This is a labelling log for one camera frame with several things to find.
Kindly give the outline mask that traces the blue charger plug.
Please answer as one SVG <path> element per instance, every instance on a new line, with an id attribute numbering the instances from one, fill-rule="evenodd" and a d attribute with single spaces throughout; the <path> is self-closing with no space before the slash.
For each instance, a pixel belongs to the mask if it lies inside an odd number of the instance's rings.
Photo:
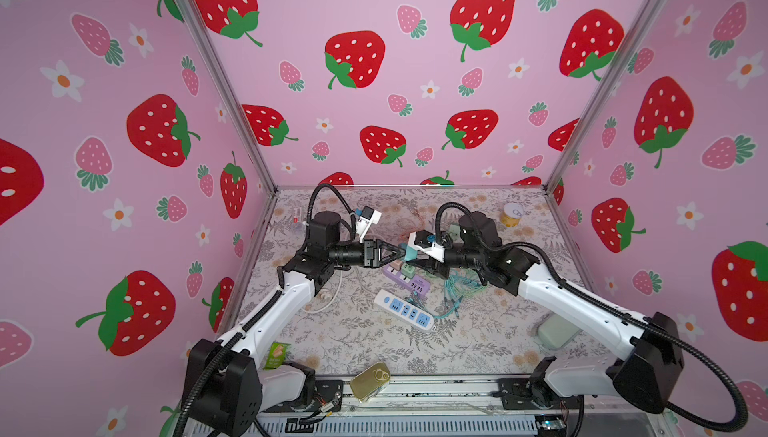
<path id="1" fill-rule="evenodd" d="M 405 262 L 416 260 L 418 258 L 418 251 L 410 247 L 408 244 L 404 244 L 403 249 L 405 251 L 403 260 Z"/>

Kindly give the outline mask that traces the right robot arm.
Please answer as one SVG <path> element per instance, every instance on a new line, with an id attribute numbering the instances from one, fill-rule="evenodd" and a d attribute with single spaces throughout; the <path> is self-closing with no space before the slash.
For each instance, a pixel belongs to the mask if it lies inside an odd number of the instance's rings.
<path id="1" fill-rule="evenodd" d="M 477 273 L 484 285 L 532 301 L 587 333 L 610 353 L 593 363 L 549 358 L 532 375 L 530 388 L 541 402 L 554 397 L 616 396 L 648 413 L 671 411 L 717 432 L 736 432 L 748 422 L 746 401 L 734 380 L 711 358 L 680 339 L 672 319 L 651 317 L 614 304 L 561 277 L 539 246 L 502 243 L 495 223 L 457 202 L 441 205 L 433 230 L 410 234 L 408 246 L 419 253 L 411 265 L 446 277 L 452 269 Z M 689 354 L 720 381 L 734 404 L 725 422 L 700 417 L 670 397 Z"/>

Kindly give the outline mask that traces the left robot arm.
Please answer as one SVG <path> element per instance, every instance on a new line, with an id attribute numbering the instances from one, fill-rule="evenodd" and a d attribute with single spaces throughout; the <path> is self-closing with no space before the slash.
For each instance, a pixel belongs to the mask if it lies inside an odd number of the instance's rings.
<path id="1" fill-rule="evenodd" d="M 308 403 L 314 373 L 299 364 L 259 371 L 258 366 L 283 328 L 338 270 L 380 268 L 405 252 L 397 245 L 367 237 L 380 211 L 346 205 L 347 220 L 331 211 L 307 209 L 302 244 L 277 269 L 272 293 L 217 340 L 200 340 L 187 363 L 183 394 L 173 433 L 182 436 L 189 420 L 213 434 L 241 436 L 258 414 L 284 402 Z"/>

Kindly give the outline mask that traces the purple power strip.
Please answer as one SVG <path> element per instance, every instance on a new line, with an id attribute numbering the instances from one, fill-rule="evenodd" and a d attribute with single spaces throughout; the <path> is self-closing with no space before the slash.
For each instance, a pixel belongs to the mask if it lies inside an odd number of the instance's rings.
<path id="1" fill-rule="evenodd" d="M 411 293 L 415 293 L 422 299 L 426 299 L 430 291 L 431 284 L 418 274 L 414 274 L 412 278 L 404 276 L 401 271 L 399 275 L 392 275 L 382 268 L 383 274 L 390 280 L 398 284 L 399 286 L 409 290 Z"/>

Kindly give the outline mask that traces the white blue power strip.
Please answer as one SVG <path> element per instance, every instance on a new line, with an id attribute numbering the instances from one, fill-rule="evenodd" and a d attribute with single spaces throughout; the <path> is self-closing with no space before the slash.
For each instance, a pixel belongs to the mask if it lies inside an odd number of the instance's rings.
<path id="1" fill-rule="evenodd" d="M 432 314 L 384 289 L 377 293 L 374 304 L 388 315 L 422 331 L 432 331 L 435 328 L 435 318 Z"/>

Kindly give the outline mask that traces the clear plastic small box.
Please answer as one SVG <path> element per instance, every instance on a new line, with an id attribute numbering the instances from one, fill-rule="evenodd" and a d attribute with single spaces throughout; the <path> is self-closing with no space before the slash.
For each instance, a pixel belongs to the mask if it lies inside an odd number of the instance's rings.
<path id="1" fill-rule="evenodd" d="M 290 222 L 293 226 L 301 228 L 305 222 L 305 212 L 301 208 L 292 211 Z"/>

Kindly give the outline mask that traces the yellow tin can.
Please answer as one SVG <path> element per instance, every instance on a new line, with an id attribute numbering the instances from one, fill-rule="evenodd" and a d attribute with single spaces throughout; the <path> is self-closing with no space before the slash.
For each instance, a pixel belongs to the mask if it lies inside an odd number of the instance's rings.
<path id="1" fill-rule="evenodd" d="M 524 208 L 521 204 L 508 202 L 503 206 L 501 222 L 508 228 L 516 227 L 524 215 Z"/>

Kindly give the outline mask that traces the gold sardine tin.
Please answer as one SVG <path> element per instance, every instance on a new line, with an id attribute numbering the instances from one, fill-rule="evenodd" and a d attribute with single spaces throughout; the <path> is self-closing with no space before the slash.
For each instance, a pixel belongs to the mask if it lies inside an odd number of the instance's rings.
<path id="1" fill-rule="evenodd" d="M 356 399 L 366 402 L 384 389 L 390 380 L 389 368 L 385 363 L 379 362 L 352 378 L 349 386 Z"/>

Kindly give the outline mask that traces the green snack packet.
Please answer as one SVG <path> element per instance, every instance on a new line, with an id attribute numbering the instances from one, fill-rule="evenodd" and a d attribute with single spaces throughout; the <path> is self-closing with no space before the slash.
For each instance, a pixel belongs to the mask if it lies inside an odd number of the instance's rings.
<path id="1" fill-rule="evenodd" d="M 267 354 L 264 368 L 266 370 L 274 370 L 281 367 L 287 357 L 290 350 L 290 345 L 282 342 L 273 342 Z"/>

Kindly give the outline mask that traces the pale green soap box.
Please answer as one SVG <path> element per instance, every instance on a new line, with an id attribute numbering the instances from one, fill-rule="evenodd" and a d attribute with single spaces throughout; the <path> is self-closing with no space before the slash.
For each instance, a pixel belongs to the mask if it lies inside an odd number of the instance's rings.
<path id="1" fill-rule="evenodd" d="M 537 327 L 535 337 L 549 350 L 558 350 L 571 342 L 581 329 L 565 318 L 552 313 Z"/>

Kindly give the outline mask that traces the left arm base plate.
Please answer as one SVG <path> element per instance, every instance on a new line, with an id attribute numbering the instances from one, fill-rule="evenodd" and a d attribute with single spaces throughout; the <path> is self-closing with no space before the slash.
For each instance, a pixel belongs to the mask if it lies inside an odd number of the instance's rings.
<path id="1" fill-rule="evenodd" d="M 343 403 L 344 382 L 337 379 L 316 380 L 311 390 L 304 390 L 293 401 L 286 401 L 266 410 L 266 413 L 313 413 L 331 404 L 332 412 L 340 411 Z"/>

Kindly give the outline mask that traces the aluminium front rail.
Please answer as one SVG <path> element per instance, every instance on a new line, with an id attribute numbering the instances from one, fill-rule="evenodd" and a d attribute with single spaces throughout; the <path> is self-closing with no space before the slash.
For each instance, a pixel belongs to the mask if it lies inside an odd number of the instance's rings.
<path id="1" fill-rule="evenodd" d="M 567 398 L 540 409 L 524 376 L 394 375 L 365 401 L 348 376 L 320 376 L 308 407 L 258 415 L 248 436 L 681 436 L 670 412 L 647 414 L 617 397 Z"/>

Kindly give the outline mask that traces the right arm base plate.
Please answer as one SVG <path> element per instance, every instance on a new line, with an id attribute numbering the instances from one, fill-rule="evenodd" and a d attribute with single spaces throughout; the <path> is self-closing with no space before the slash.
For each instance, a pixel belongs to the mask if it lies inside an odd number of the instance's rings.
<path id="1" fill-rule="evenodd" d="M 509 377 L 497 381 L 498 389 L 492 393 L 500 399 L 505 410 L 556 411 L 577 410 L 578 397 L 560 397 L 543 381 L 532 383 L 528 378 Z"/>

